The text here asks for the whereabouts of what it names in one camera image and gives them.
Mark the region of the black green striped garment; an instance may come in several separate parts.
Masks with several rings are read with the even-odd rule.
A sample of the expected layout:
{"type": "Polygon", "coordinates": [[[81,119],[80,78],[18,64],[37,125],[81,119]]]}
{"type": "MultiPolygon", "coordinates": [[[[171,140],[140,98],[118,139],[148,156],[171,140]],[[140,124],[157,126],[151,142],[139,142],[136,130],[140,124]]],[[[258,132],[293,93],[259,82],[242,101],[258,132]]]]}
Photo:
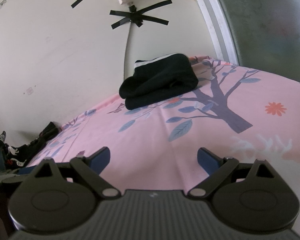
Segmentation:
{"type": "Polygon", "coordinates": [[[189,58],[174,53],[135,61],[134,74],[123,81],[119,95],[133,110],[190,92],[197,85],[189,58]]]}

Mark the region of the dark patterned clothes pile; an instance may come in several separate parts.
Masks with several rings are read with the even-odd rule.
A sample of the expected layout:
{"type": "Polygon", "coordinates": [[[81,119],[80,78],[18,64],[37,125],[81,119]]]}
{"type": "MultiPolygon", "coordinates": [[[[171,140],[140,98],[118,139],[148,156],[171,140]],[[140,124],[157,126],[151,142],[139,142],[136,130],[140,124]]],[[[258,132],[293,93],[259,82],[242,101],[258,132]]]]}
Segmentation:
{"type": "Polygon", "coordinates": [[[29,144],[14,147],[5,142],[6,132],[3,131],[0,135],[0,172],[26,167],[58,133],[59,128],[50,122],[29,144]]]}

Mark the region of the pink floral bed sheet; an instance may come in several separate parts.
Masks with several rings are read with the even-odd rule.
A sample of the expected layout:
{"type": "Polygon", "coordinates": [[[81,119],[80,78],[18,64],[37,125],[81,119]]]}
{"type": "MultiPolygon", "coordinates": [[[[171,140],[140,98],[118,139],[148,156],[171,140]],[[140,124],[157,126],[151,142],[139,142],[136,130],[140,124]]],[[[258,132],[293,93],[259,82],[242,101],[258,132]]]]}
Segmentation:
{"type": "MultiPolygon", "coordinates": [[[[121,191],[187,191],[207,177],[197,163],[204,147],[242,163],[267,160],[300,200],[300,83],[208,56],[191,64],[195,90],[134,110],[114,95],[66,122],[32,165],[106,146],[102,177],[121,191]]],[[[300,234],[300,213],[294,230],[300,234]]]]}

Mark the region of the white framed glass door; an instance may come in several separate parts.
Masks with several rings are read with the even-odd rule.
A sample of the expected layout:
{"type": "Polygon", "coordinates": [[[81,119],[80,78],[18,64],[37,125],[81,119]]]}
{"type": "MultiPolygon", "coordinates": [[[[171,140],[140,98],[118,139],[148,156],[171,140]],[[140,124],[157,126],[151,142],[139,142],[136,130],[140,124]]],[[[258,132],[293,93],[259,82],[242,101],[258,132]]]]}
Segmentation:
{"type": "Polygon", "coordinates": [[[197,0],[218,59],[300,82],[300,0],[197,0]]]}

